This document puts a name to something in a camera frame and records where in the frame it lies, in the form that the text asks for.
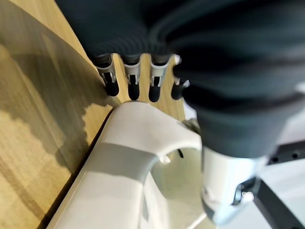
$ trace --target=ribbed fabric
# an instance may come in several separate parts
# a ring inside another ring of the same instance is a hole
[[[190,80],[203,144],[238,157],[275,150],[304,105],[305,2],[298,0],[56,0],[90,58],[176,53]]]

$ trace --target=wooden surface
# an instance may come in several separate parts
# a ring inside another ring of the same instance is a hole
[[[107,97],[97,71],[52,0],[0,0],[0,228],[43,228],[42,219],[88,150],[108,112],[128,100]],[[149,58],[140,100],[148,101]],[[162,111],[182,120],[182,101],[163,84]]]

